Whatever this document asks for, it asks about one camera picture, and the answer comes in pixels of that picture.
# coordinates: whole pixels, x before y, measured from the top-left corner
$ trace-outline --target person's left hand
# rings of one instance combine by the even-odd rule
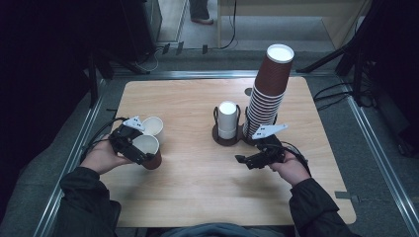
[[[111,142],[107,140],[108,137],[109,135],[105,135],[102,138],[103,141],[93,147],[80,164],[81,167],[89,168],[102,175],[118,166],[133,163],[124,156],[115,154]]]

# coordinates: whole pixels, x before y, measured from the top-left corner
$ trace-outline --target shoe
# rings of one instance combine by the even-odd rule
[[[212,25],[213,24],[213,18],[209,19],[199,19],[199,18],[192,18],[191,22],[195,22],[202,25]]]

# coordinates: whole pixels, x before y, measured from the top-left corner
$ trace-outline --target person's right hand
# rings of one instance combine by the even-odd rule
[[[277,171],[293,187],[299,182],[309,179],[310,175],[295,156],[288,151],[285,154],[284,163],[273,163],[269,167]]]

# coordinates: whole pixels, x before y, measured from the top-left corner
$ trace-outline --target gray floor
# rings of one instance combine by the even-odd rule
[[[318,23],[312,23],[312,25],[314,29],[319,27]],[[308,65],[333,50],[330,48],[330,44],[321,46],[314,43],[316,40],[308,38],[305,33],[298,34],[298,32],[291,31],[288,34],[287,38],[293,39],[289,44],[295,42],[293,44],[295,50],[293,70]],[[318,38],[323,40],[327,37],[324,34],[319,34]],[[302,44],[312,42],[313,45],[311,48],[298,47],[299,41],[306,41]],[[190,47],[195,47],[195,45],[201,47],[203,41],[188,40],[188,43],[191,44]],[[7,215],[0,226],[0,236],[33,236],[34,233],[37,233],[36,236],[47,236],[47,231],[42,232],[41,229],[37,231],[37,227],[39,227],[40,221],[45,221],[45,218],[42,218],[43,211],[48,208],[49,198],[56,188],[63,169],[68,164],[68,158],[79,152],[73,150],[73,146],[74,141],[80,135],[85,118],[95,119],[91,130],[87,131],[87,137],[89,137],[113,117],[112,110],[118,108],[126,82],[182,77],[213,78],[214,75],[216,77],[231,77],[232,74],[225,70],[235,70],[233,76],[254,75],[260,66],[266,46],[258,49],[261,44],[255,40],[253,44],[249,43],[246,48],[239,49],[238,46],[241,44],[244,44],[242,39],[238,39],[235,50],[210,50],[207,54],[202,54],[198,49],[184,49],[179,55],[176,55],[175,48],[171,48],[164,55],[159,51],[155,57],[151,57],[141,65],[148,69],[155,68],[149,75],[133,75],[115,64],[117,75],[114,80],[104,81],[102,84],[103,100],[98,110],[89,111],[89,95],[86,95],[50,147],[36,157],[22,172],[15,192],[9,201]],[[333,73],[338,60],[339,58],[333,60],[311,74],[302,75],[306,78],[312,94],[342,80]],[[317,106],[320,107],[325,103],[328,102],[322,102]],[[383,153],[400,181],[399,185],[406,190],[410,201],[408,203],[417,206],[419,199],[419,191],[416,189],[418,160],[399,155],[397,143],[377,110],[371,108],[362,109],[362,111],[369,119]],[[407,228],[400,211],[400,203],[394,200],[394,193],[389,188],[390,184],[385,178],[385,172],[380,168],[381,165],[363,134],[357,117],[354,116],[351,99],[320,111],[319,114],[345,185],[353,196],[357,221],[351,224],[350,228],[362,236],[414,236],[412,231]],[[413,222],[417,226],[417,218],[413,219]],[[136,230],[134,228],[118,228],[117,230],[121,237],[141,236],[143,231],[143,229]]]

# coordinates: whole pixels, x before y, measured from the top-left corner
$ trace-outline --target hand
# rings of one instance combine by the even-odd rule
[[[285,152],[284,163],[273,163],[269,165],[272,170],[277,171],[280,176],[293,187],[301,181],[310,178],[310,175],[301,163],[290,152]]]
[[[105,135],[98,144],[87,154],[86,158],[80,164],[81,167],[86,167],[96,171],[99,175],[111,171],[115,167],[133,163],[124,156],[115,154],[111,142],[108,139],[109,135]]]

